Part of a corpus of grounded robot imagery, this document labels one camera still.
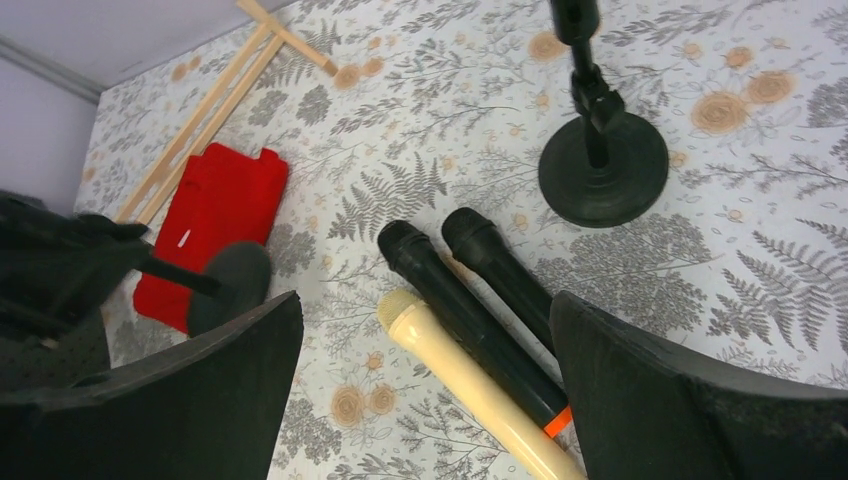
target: wooden frame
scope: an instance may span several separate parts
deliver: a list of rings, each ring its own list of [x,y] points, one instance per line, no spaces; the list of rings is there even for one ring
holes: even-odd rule
[[[133,190],[126,203],[121,207],[115,217],[117,222],[127,222],[141,205],[142,201],[150,195],[155,186],[159,186],[147,205],[142,208],[141,213],[135,221],[148,224],[168,200],[168,197],[176,189],[177,184],[185,171],[188,159],[191,155],[199,155],[206,149],[212,138],[218,133],[221,126],[244,98],[250,87],[270,63],[274,55],[280,50],[284,43],[288,43],[304,56],[309,58],[321,69],[330,75],[335,75],[338,69],[333,62],[315,51],[306,42],[287,31],[277,20],[266,12],[256,0],[237,0],[236,4],[251,17],[259,22],[253,34],[247,39],[242,48],[236,53],[230,64],[221,72],[220,77],[206,93],[195,108],[186,124],[171,140],[162,155],[153,162],[152,167],[142,179],[141,183]],[[230,93],[223,99],[221,105],[195,137],[189,148],[179,157],[174,164],[174,159],[183,151],[186,142],[192,137],[201,122],[218,103],[221,96],[236,78],[238,73],[247,64],[256,50],[272,35],[265,48],[256,56],[256,59],[247,67],[245,72],[236,82]]]

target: red fabric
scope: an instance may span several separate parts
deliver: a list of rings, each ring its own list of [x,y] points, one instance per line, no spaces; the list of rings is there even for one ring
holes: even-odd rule
[[[153,255],[200,273],[232,243],[264,245],[288,172],[288,164],[271,150],[263,149],[259,159],[253,160],[219,143],[209,145],[202,156],[189,158]],[[143,274],[133,303],[141,315],[187,333],[190,298],[191,290]]]

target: white wall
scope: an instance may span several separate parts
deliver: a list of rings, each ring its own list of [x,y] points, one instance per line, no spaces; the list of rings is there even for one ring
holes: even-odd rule
[[[0,59],[0,189],[70,213],[96,109]]]
[[[260,0],[273,10],[293,0]],[[235,0],[6,0],[0,32],[113,86],[247,23]]]

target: tablecloth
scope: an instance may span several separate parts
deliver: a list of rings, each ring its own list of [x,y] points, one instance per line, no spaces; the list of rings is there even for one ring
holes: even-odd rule
[[[658,127],[671,168],[646,214],[605,230],[562,221],[538,189],[541,149],[575,116],[546,2],[302,0],[276,13],[341,68],[330,78],[284,47],[215,138],[292,167],[268,248],[272,291],[298,291],[306,333],[271,478],[527,477],[374,316],[404,285],[379,229],[407,219],[447,251],[439,228],[459,206],[493,219],[552,291],[734,365],[848,388],[848,5],[600,10],[595,60]],[[117,212],[251,28],[103,94],[77,210]],[[135,282],[105,306],[113,365],[183,340],[132,311]]]

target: table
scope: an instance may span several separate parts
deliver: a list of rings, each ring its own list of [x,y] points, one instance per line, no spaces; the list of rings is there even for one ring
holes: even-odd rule
[[[848,6],[687,3],[601,2],[596,62],[671,152],[659,201],[607,230],[565,223],[538,190],[540,151],[575,115],[546,2],[302,0],[277,13],[341,70],[281,53],[216,138],[292,166],[268,248],[272,293],[298,291],[306,334],[270,477],[527,476],[374,318],[403,285],[379,229],[407,219],[446,250],[439,228],[459,206],[493,219],[551,290],[734,365],[848,388]],[[248,31],[103,94],[77,210],[116,213]],[[113,365],[183,340],[133,312],[136,281],[105,306]]]

